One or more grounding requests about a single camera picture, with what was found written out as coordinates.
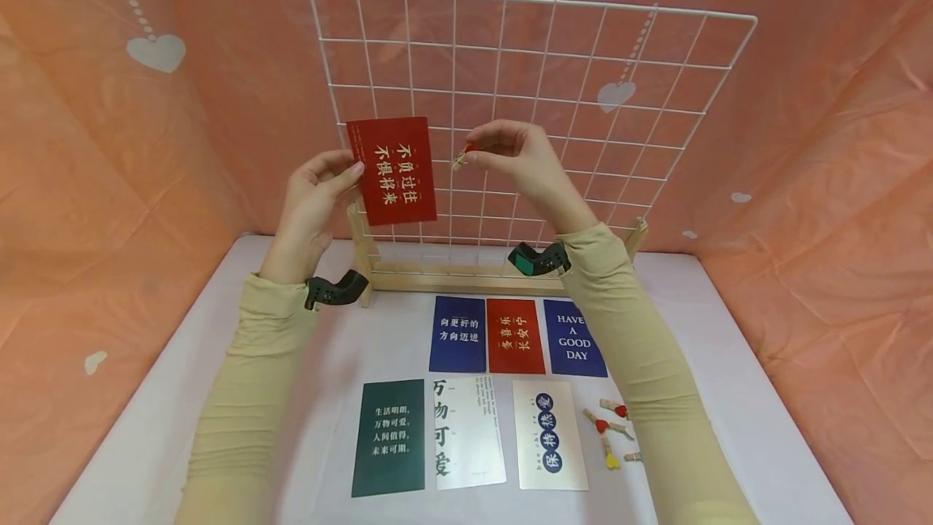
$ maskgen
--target card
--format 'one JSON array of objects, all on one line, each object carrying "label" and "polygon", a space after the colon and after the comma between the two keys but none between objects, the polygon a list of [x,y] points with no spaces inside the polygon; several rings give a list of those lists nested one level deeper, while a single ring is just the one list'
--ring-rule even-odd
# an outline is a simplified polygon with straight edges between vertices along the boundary
[{"label": "card", "polygon": [[534,300],[486,300],[490,373],[540,373],[544,352]]},{"label": "card", "polygon": [[437,490],[505,482],[505,458],[492,378],[434,382]]},{"label": "card", "polygon": [[512,382],[519,488],[589,490],[567,382]]},{"label": "card", "polygon": [[430,371],[486,372],[486,303],[481,298],[437,297]]},{"label": "card", "polygon": [[366,164],[360,191],[370,225],[437,219],[427,118],[357,120],[347,133]]},{"label": "card", "polygon": [[424,489],[424,380],[363,385],[353,497]]},{"label": "card", "polygon": [[545,300],[547,348],[551,351],[551,372],[555,375],[582,375],[605,378],[606,361],[596,347],[590,329],[577,306],[567,300]]}]

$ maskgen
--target hand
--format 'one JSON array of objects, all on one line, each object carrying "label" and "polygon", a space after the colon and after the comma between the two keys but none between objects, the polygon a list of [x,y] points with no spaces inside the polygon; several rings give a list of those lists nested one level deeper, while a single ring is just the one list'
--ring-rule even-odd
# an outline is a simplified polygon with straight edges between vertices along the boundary
[{"label": "hand", "polygon": [[466,154],[466,163],[510,177],[518,192],[528,198],[558,234],[575,233],[599,224],[564,173],[541,126],[495,120],[475,128],[466,142],[479,149]]},{"label": "hand", "polygon": [[346,211],[358,195],[363,163],[350,151],[330,151],[301,165],[288,179],[286,205],[275,239],[259,268],[259,278],[276,284],[302,284],[330,247],[330,218]]}]

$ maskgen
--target green card with white text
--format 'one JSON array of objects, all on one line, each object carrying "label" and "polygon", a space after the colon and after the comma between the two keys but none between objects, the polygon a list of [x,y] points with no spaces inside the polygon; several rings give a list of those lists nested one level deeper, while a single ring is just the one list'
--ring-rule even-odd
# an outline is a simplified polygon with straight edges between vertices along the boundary
[{"label": "green card with white text", "polygon": [[363,385],[352,494],[424,489],[424,380]]}]

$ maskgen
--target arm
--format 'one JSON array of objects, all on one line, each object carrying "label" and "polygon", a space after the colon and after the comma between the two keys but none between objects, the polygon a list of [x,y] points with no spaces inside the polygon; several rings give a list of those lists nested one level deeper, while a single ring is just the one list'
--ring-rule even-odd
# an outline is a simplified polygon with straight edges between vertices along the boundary
[{"label": "arm", "polygon": [[638,434],[659,523],[757,523],[667,323],[606,225],[559,236],[564,286],[583,313]]},{"label": "arm", "polygon": [[265,523],[275,444],[317,313],[307,288],[251,275],[240,325],[198,420],[179,525]]},{"label": "arm", "polygon": [[290,177],[275,239],[259,274],[246,279],[239,327],[198,420],[177,525],[269,523],[275,446],[317,322],[303,282],[362,174],[349,151],[332,151]]},{"label": "arm", "polygon": [[466,163],[515,182],[564,242],[564,286],[583,313],[638,432],[658,521],[756,523],[702,407],[687,361],[634,275],[622,241],[600,224],[539,126],[496,120],[466,141]]}]

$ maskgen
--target beige sleeve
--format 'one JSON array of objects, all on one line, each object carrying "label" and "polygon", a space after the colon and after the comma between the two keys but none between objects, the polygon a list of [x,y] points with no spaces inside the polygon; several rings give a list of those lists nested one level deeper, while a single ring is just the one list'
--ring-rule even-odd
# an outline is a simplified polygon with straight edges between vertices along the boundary
[{"label": "beige sleeve", "polygon": [[317,321],[307,296],[302,284],[246,280],[239,327],[198,420],[176,524],[269,523],[275,445]]},{"label": "beige sleeve", "polygon": [[658,522],[757,523],[674,335],[638,283],[622,241],[600,224],[559,236],[564,286],[624,397]]}]

